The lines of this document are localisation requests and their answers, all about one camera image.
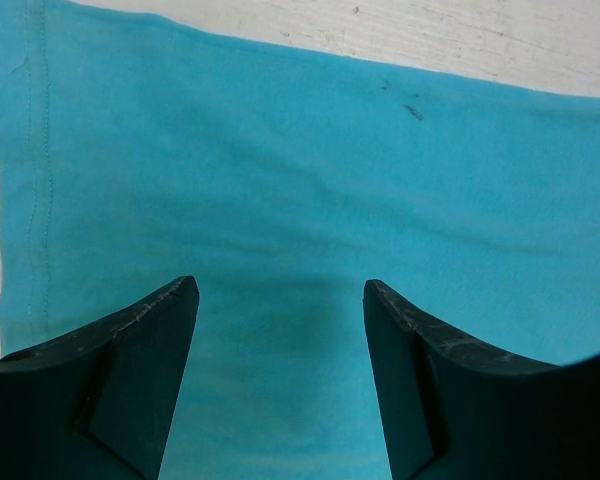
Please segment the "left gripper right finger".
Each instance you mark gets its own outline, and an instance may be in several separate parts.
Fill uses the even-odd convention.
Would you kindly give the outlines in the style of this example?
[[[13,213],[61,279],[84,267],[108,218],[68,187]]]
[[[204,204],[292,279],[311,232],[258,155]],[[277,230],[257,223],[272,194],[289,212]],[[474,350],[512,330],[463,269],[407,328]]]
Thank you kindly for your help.
[[[393,478],[600,479],[600,354],[508,352],[379,280],[363,310]]]

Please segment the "teal t shirt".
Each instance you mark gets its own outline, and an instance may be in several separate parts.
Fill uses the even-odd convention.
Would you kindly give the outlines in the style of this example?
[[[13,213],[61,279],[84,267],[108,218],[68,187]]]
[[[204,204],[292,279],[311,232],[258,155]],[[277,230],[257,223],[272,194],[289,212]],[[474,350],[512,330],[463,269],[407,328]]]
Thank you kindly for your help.
[[[600,353],[600,99],[0,1],[10,353],[193,276],[165,479],[386,479],[364,283]]]

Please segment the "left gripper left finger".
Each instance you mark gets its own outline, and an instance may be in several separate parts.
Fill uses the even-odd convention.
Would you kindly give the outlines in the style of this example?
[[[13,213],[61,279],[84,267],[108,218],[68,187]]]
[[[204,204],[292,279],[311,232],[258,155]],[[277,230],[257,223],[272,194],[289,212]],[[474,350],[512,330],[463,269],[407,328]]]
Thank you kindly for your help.
[[[0,479],[157,478],[198,305],[180,277],[0,359]]]

